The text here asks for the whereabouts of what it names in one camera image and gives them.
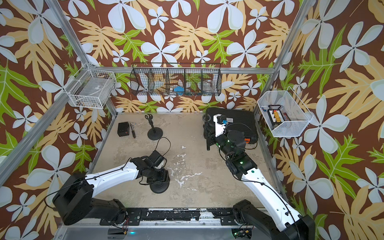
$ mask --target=concrete floor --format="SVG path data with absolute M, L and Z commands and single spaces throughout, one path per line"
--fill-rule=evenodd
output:
M 247 199 L 255 207 L 263 207 L 251 190 L 235 180 L 218 154 L 216 146 L 207 151 L 203 137 L 201 114 L 155 114 L 154 126 L 163 129 L 172 146 L 165 155 L 170 186 L 162 194 L 153 193 L 149 186 L 139 184 L 139 179 L 121 183 L 98 194 L 96 198 L 119 199 L 126 207 L 232 207 Z M 119 137 L 120 122 L 135 122 L 136 138 Z M 106 140 L 94 173 L 124 164 L 130 157 L 150 155 L 157 141 L 148 139 L 150 129 L 143 114 L 119 114 Z M 163 154 L 169 148 L 166 139 L 161 139 L 157 150 Z M 272 184 L 260 147 L 247 150 Z

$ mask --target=white wire basket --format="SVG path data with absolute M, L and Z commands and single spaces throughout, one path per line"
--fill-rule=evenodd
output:
M 115 88 L 116 77 L 111 71 L 88 68 L 75 81 L 76 84 L 67 92 L 73 104 L 76 107 L 103 109 Z
M 292 92 L 295 99 L 301 102 L 301 106 L 305 106 L 305 109 L 310 112 L 299 96 L 294 91 Z M 257 100 L 257 104 L 274 137 L 299 137 L 313 118 L 313 114 L 304 114 L 303 109 L 288 91 L 267 91 Z M 288 120 L 279 124 L 272 122 L 270 105 L 281 105 L 280 112 L 286 113 L 284 116 L 287 117 L 284 118 Z

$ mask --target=screwdriver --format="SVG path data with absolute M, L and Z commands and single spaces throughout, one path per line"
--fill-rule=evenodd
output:
M 133 130 L 133 125 L 135 125 L 136 123 L 134 122 L 131 122 L 130 125 L 131 125 L 131 129 L 132 129 L 132 136 L 133 138 L 136 138 L 136 134 L 135 134 L 135 130 Z

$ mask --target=black cable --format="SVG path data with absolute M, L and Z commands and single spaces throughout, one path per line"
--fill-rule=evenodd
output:
M 70 185 L 68 185 L 68 186 L 66 186 L 66 187 L 64 187 L 64 188 L 61 188 L 61 189 L 59 189 L 59 190 L 57 190 L 57 191 L 55 191 L 55 192 L 52 192 L 52 193 L 48 194 L 48 195 L 45 196 L 45 198 L 44 198 L 44 203 L 45 203 L 45 205 L 46 205 L 47 207 L 51 208 L 51 209 L 54 209 L 53 207 L 49 206 L 49 205 L 47 204 L 47 202 L 46 202 L 46 199 L 47 199 L 48 196 L 50 196 L 50 195 L 52 195 L 52 194 L 55 194 L 55 193 L 57 193 L 57 192 L 59 192 L 59 191 L 61 191 L 61 190 L 63 190 L 63 189 L 66 189 L 66 188 L 68 188 L 68 187 L 70 187 L 70 186 L 73 186 L 73 185 L 75 185 L 75 184 L 81 184 L 81 183 L 83 183 L 84 181 L 91 180 L 91 179 L 96 179 L 96 178 L 101 177 L 101 176 L 103 176 L 103 175 L 105 175 L 105 174 L 109 174 L 109 173 L 111 173 L 111 172 L 115 172 L 115 171 L 118 171 L 118 170 L 123 170 L 123 168 L 125 168 L 125 166 L 126 166 L 127 163 L 129 162 L 129 160 L 131 160 L 131 159 L 132 159 L 131 157 L 128 158 L 128 160 L 126 161 L 126 163 L 125 163 L 121 168 L 119 168 L 119 169 L 115 169 L 115 170 L 113 170 L 113 171 L 106 172 L 106 173 L 103 173 L 103 174 L 101 174 L 101 175 L 97 175 L 97 176 L 94 176 L 94 177 L 91 177 L 91 178 L 88 178 L 88 179 L 83 179 L 83 180 L 81 180 L 81 181 L 79 181 L 79 182 L 72 183 L 72 184 L 70 184 Z
M 273 192 L 273 193 L 280 199 L 280 201 L 284 204 L 284 206 L 285 206 L 286 210 L 288 211 L 288 213 L 291 215 L 291 218 L 292 218 L 292 220 L 293 220 L 293 225 L 296 226 L 296 232 L 297 232 L 298 237 L 299 237 L 299 239 L 300 239 L 300 232 L 299 232 L 299 228 L 298 228 L 298 226 L 297 226 L 297 223 L 296 223 L 296 221 L 295 221 L 295 218 L 293 217 L 291 211 L 289 211 L 289 209 L 288 209 L 287 205 L 285 204 L 284 200 L 279 196 L 279 194 L 278 194 L 277 192 L 275 192 L 270 186 L 266 185 L 264 182 L 251 181 L 251 180 L 240 180 L 240 179 L 236 178 L 235 175 L 232 174 L 232 176 L 233 176 L 236 180 L 241 181 L 241 182 L 256 182 L 256 183 L 259 183 L 259 184 L 262 185 L 262 186 L 266 186 L 267 188 L 269 188 L 269 189 L 270 189 L 270 190 L 271 190 L 271 191 L 272 191 L 272 192 Z
M 247 125 L 245 125 L 244 123 L 241 123 L 241 122 L 234 122 L 234 123 L 231 123 L 231 124 L 227 125 L 227 127 L 232 126 L 232 125 L 234 125 L 234 124 L 241 124 L 241 125 L 244 125 L 244 126 L 246 126 L 249 130 L 251 130 L 251 132 L 253 132 L 253 133 L 255 133 L 255 134 L 257 135 L 257 133 L 256 133 L 254 130 L 252 130 L 250 127 L 248 127 Z
M 169 148 L 168 148 L 168 150 L 163 154 L 163 156 L 164 155 L 166 155 L 167 154 L 167 152 L 170 150 L 170 147 L 171 147 L 171 142 L 170 142 L 170 140 L 168 139 L 168 138 L 166 138 L 166 137 L 161 137 L 160 139 L 162 139 L 162 138 L 165 138 L 165 139 L 167 139 L 168 140 L 168 142 L 169 142 Z M 159 145 L 159 142 L 160 142 L 160 139 L 157 141 L 157 144 L 156 144 L 156 147 L 155 147 L 155 150 L 157 149 L 157 146 Z
M 251 130 L 251 132 L 253 132 L 254 134 L 257 135 L 257 132 L 255 132 L 255 131 L 252 130 L 249 126 L 247 126 L 247 125 L 245 125 L 244 123 L 241 123 L 241 122 L 234 122 L 234 123 L 232 123 L 232 124 L 227 125 L 227 127 L 229 127 L 229 126 L 231 126 L 231 125 L 234 125 L 234 124 L 241 124 L 241 125 L 244 125 L 244 126 L 246 126 L 249 130 Z M 245 148 L 245 147 L 238 147 L 238 148 L 247 149 L 247 150 L 253 150 L 253 149 L 257 148 L 257 143 L 258 143 L 258 142 L 256 142 L 256 146 L 255 146 L 254 148 Z
M 219 153 L 220 157 L 221 157 L 224 161 L 226 161 L 226 160 L 223 158 L 223 156 L 221 156 L 221 152 L 220 152 L 220 148 L 219 148 L 219 147 L 218 147 L 218 153 Z

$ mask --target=brown wall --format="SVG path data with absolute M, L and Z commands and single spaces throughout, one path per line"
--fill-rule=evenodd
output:
M 207 51 L 203 60 L 216 63 L 216 66 L 220 63 L 221 67 L 250 67 L 257 63 L 257 66 L 260 67 L 271 67 L 274 59 L 280 53 L 300 5 L 300 1 L 288 1 L 289 3 L 284 4 L 282 1 L 244 0 L 234 2 L 230 8 L 235 9 L 234 12 L 238 11 L 238 15 L 231 18 L 231 27 L 228 24 L 228 10 L 225 10 L 221 27 L 214 28 L 215 21 L 210 21 L 212 25 L 208 25 L 207 19 L 211 16 L 213 19 L 219 20 L 220 16 L 216 16 L 212 12 L 224 5 L 211 5 L 209 4 L 212 2 L 211 0 L 179 1 L 187 6 L 184 9 L 176 1 L 131 1 L 122 6 L 129 9 L 130 12 L 139 12 L 139 17 L 129 19 L 123 10 L 124 20 L 121 19 L 119 11 L 114 12 L 118 5 L 112 0 L 84 2 L 87 7 L 83 8 L 83 11 L 69 1 L 60 1 L 60 4 L 71 17 L 70 23 L 80 42 L 86 44 L 90 60 L 103 66 L 131 66 L 132 63 L 147 63 L 147 66 L 152 66 L 151 62 L 158 61 L 177 61 L 178 63 L 188 63 L 190 66 L 194 61 L 201 63 L 197 51 L 200 53 Z M 155 13 L 159 7 L 163 9 L 160 20 L 164 20 L 164 28 L 161 28 L 159 22 L 153 23 L 154 25 L 150 24 L 153 19 L 156 19 Z M 257 21 L 252 23 L 252 19 L 256 18 L 254 14 L 256 10 L 260 13 L 262 7 L 265 7 L 265 12 L 260 16 L 263 22 L 259 21 L 260 27 L 256 28 Z M 177 8 L 179 9 L 178 16 L 172 14 L 172 10 Z M 243 17 L 243 23 L 239 25 L 241 28 L 236 27 L 236 20 L 239 19 L 239 16 Z M 145 29 L 140 27 L 143 25 L 140 24 L 139 18 L 145 22 Z M 158 48 L 155 39 L 158 40 L 159 45 L 164 44 L 163 49 L 168 46 L 168 50 L 164 52 L 169 55 L 168 59 L 165 59 L 164 56 L 156 58 L 158 51 L 149 53 L 150 49 Z M 244 52 L 244 49 L 241 49 L 244 48 L 244 42 L 247 47 L 249 46 L 248 48 L 255 47 L 254 53 L 249 54 L 249 61 L 246 57 L 243 60 L 240 57 L 241 52 Z M 232 51 L 227 50 L 230 44 L 232 44 Z M 122 51 L 120 54 L 123 56 L 122 59 L 117 55 L 120 51 Z M 136 97 L 131 94 L 129 74 L 118 74 L 119 87 L 113 93 L 112 101 L 117 110 L 122 112 L 199 112 L 209 106 L 253 110 L 263 87 L 257 83 L 264 84 L 267 77 L 225 74 L 222 79 L 225 89 L 218 98 L 202 98 L 201 96 L 164 98 L 164 96 Z M 250 88 L 249 86 L 254 89 L 251 93 L 246 92 Z
M 383 239 L 384 6 L 319 2 L 325 13 L 313 6 L 283 65 L 287 77 L 274 84 L 300 92 L 315 117 L 300 137 L 264 134 L 287 196 L 315 219 L 316 238 Z M 357 46 L 353 58 L 348 46 Z
M 5 22 L 0 16 L 0 48 L 7 49 L 0 51 L 1 161 L 7 160 L 6 156 L 25 136 L 26 130 L 41 118 L 68 77 L 80 67 L 63 39 L 63 32 L 54 25 L 57 20 L 52 18 L 46 4 L 42 0 L 29 3 L 28 8 L 26 1 L 0 1 L 0 12 L 5 16 Z M 38 13 L 43 13 L 53 32 L 45 26 L 43 34 L 29 36 L 31 32 L 39 32 L 40 23 L 28 30 Z M 97 152 L 97 143 L 110 122 L 107 110 L 83 109 L 84 120 L 76 110 L 79 112 L 79 108 L 68 104 L 63 108 L 0 188 L 0 239 L 53 238 L 61 219 L 57 212 L 46 207 L 44 197 L 60 188 L 72 172 L 87 171 Z M 81 138 L 80 147 L 74 136 L 75 140 L 70 138 L 72 132 L 77 133 L 76 124 L 80 129 L 87 128 L 82 135 L 87 140 Z

